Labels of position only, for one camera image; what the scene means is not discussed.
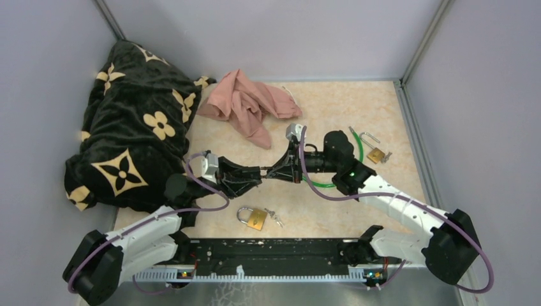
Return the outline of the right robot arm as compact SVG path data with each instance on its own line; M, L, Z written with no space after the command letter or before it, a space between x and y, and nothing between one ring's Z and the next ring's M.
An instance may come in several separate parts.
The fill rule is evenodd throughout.
M375 227L359 245L361 258L375 263L381 257L406 259L424 265L439 280L456 285L479 257L480 243L470 216L462 210L446 212L401 192L353 154L353 145L342 131L325 135L323 150L306 152L304 126L291 124L283 157L271 166L268 179L299 183L310 173L331 173L340 196L320 196L330 201L357 200L400 222L410 233Z

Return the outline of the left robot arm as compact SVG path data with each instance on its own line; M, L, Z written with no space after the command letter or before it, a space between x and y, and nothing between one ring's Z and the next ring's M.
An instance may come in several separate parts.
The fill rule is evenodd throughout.
M89 305L108 300L126 281L152 266L173 261L194 265L196 259L190 239L182 232L192 227L204 208L195 201L209 195L230 200L260 185L264 169L241 166L207 152L202 157L202 176L195 177L186 165L184 173L170 175L165 183L164 205L147 217L116 231L89 232L81 241L63 272L68 291L78 294Z

